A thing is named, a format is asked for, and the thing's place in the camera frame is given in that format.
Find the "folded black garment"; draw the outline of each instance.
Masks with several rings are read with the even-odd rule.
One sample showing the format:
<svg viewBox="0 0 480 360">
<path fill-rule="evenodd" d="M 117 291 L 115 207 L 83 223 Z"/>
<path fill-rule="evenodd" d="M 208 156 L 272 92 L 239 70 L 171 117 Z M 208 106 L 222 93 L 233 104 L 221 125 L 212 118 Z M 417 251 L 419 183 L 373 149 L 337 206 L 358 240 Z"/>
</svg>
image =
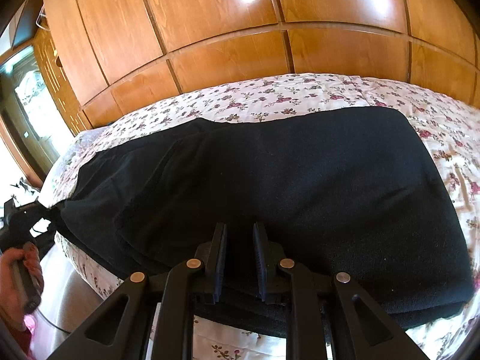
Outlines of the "folded black garment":
<svg viewBox="0 0 480 360">
<path fill-rule="evenodd" d="M 349 272 L 404 328 L 456 314 L 473 295 L 438 171 L 405 117 L 387 108 L 196 119 L 97 154 L 61 214 L 122 277 L 138 266 L 167 271 L 227 223 L 220 304 L 196 314 L 263 334 L 286 328 L 282 307 L 258 299 L 255 221 L 312 271 Z"/>
</svg>

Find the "mattress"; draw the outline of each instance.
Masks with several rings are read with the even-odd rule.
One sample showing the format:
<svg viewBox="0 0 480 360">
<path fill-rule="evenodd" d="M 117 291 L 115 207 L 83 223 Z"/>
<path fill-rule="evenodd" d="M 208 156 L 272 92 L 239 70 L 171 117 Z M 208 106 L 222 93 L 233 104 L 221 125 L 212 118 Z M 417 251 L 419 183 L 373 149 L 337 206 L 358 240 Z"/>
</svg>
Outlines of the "mattress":
<svg viewBox="0 0 480 360">
<path fill-rule="evenodd" d="M 433 158 L 455 207 L 470 255 L 475 295 L 459 315 L 407 332 L 429 358 L 447 359 L 480 316 L 480 110 L 446 95 L 392 80 L 313 73 L 241 81 L 182 94 L 125 115 L 111 126 L 79 134 L 54 164 L 39 199 L 50 207 L 71 196 L 78 170 L 96 152 L 196 117 L 230 123 L 262 122 L 345 107 L 390 107 L 402 112 Z M 56 243 L 103 298 L 121 283 L 60 234 Z M 285 347 L 284 339 L 195 318 L 196 359 L 282 359 Z"/>
</svg>

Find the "black cable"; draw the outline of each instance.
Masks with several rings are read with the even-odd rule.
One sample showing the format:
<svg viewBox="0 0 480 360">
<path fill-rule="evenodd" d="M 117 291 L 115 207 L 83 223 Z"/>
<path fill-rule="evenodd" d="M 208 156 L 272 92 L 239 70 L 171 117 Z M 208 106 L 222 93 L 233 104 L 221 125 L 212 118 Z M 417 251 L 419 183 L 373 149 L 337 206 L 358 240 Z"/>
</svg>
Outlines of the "black cable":
<svg viewBox="0 0 480 360">
<path fill-rule="evenodd" d="M 47 322 L 50 326 L 54 327 L 55 329 L 60 330 L 61 332 L 65 333 L 67 335 L 71 334 L 71 332 L 69 332 L 68 330 L 62 329 L 61 327 L 58 327 L 53 322 L 51 322 L 45 315 L 43 315 L 43 313 L 40 311 L 40 309 L 37 309 L 37 311 L 42 316 L 42 318 L 45 320 L 45 322 Z"/>
</svg>

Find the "bed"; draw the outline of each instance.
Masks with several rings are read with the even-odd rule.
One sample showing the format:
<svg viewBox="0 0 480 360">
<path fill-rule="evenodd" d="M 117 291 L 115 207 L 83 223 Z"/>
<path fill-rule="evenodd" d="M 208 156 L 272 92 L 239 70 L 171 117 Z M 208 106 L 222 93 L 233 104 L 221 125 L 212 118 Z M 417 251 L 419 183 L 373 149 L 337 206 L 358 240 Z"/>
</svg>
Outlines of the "bed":
<svg viewBox="0 0 480 360">
<path fill-rule="evenodd" d="M 284 119 L 345 107 L 390 107 L 403 113 L 433 158 L 457 212 L 474 275 L 475 295 L 462 312 L 408 330 L 431 359 L 447 359 L 480 317 L 480 110 L 415 85 L 332 74 L 287 74 L 185 93 L 85 131 L 54 164 L 40 193 L 48 207 L 71 196 L 79 168 L 96 152 L 196 117 L 241 123 Z M 122 282 L 63 238 L 57 245 L 78 273 L 106 298 Z M 283 359 L 284 339 L 195 318 L 195 359 Z"/>
</svg>

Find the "rivet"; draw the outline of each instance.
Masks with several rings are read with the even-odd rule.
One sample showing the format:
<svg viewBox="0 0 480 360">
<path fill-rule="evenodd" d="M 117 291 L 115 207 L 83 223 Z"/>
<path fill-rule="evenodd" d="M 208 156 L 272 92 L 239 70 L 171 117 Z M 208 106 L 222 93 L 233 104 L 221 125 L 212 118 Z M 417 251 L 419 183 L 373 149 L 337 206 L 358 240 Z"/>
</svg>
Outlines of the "rivet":
<svg viewBox="0 0 480 360">
<path fill-rule="evenodd" d="M 140 283 L 145 279 L 145 274 L 142 272 L 135 272 L 130 275 L 130 281 L 134 283 Z"/>
<path fill-rule="evenodd" d="M 199 259 L 189 259 L 187 261 L 187 266 L 189 268 L 199 268 L 202 265 L 202 262 Z"/>
<path fill-rule="evenodd" d="M 350 281 L 350 275 L 346 272 L 338 272 L 337 273 L 337 280 L 340 283 L 348 283 Z"/>
<path fill-rule="evenodd" d="M 292 259 L 282 259 L 280 261 L 280 266 L 282 268 L 293 268 L 295 266 L 295 261 Z"/>
</svg>

